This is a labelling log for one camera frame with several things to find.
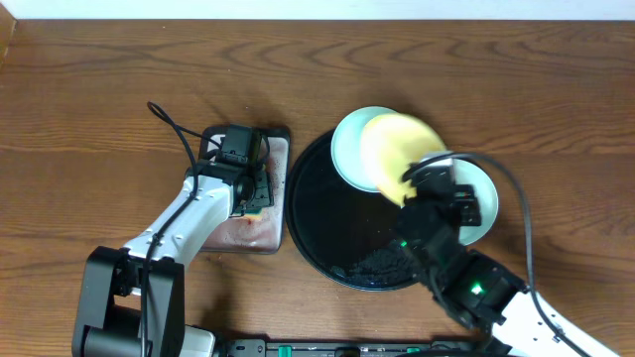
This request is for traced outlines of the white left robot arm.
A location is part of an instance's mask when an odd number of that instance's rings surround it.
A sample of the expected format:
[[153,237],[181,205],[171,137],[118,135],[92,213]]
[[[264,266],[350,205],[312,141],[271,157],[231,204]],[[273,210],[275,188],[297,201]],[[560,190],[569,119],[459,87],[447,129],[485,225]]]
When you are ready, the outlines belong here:
[[214,334],[185,322],[185,271],[235,212],[273,204],[269,174],[216,164],[189,173],[175,200],[120,249],[87,258],[74,356],[211,356]]

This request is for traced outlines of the yellow plate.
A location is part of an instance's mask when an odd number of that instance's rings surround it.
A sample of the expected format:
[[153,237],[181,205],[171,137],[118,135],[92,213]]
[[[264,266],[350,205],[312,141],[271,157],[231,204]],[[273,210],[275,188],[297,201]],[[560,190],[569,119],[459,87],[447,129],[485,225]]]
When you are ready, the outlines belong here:
[[445,143],[422,120],[407,114],[389,113],[371,119],[360,137],[360,161],[380,193],[398,206],[416,190],[402,181],[403,174],[432,152],[444,152]]

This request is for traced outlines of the pale green plate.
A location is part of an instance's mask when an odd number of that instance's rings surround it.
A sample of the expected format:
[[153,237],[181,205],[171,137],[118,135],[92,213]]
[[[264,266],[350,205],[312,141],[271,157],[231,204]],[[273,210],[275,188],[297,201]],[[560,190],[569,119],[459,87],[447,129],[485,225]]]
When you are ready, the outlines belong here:
[[448,221],[443,220],[435,211],[420,208],[426,213],[428,231],[434,237],[443,237],[464,246],[473,244],[487,235],[497,219],[499,211],[497,188],[493,179],[472,159],[452,158],[448,152],[434,152],[426,155],[422,160],[426,164],[437,161],[453,161],[457,182],[471,184],[475,188],[482,223],[475,227],[454,227]]

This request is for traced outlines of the green scrubbing sponge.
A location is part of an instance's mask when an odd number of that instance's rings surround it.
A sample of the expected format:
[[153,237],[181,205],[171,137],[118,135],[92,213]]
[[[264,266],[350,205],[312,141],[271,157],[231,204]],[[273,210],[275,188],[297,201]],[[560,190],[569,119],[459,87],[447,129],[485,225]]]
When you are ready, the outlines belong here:
[[259,221],[263,217],[263,211],[264,211],[263,208],[245,210],[243,212],[242,218]]

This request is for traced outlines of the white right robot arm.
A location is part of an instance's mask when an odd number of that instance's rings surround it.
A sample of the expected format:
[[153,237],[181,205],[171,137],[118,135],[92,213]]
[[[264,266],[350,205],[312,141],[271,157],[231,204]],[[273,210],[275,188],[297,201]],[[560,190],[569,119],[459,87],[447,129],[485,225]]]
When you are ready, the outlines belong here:
[[394,233],[414,277],[446,314],[490,339],[494,355],[610,356],[612,350],[575,326],[502,264],[470,249],[498,214],[492,179],[466,155],[445,154],[411,165],[399,177],[416,191],[405,200]]

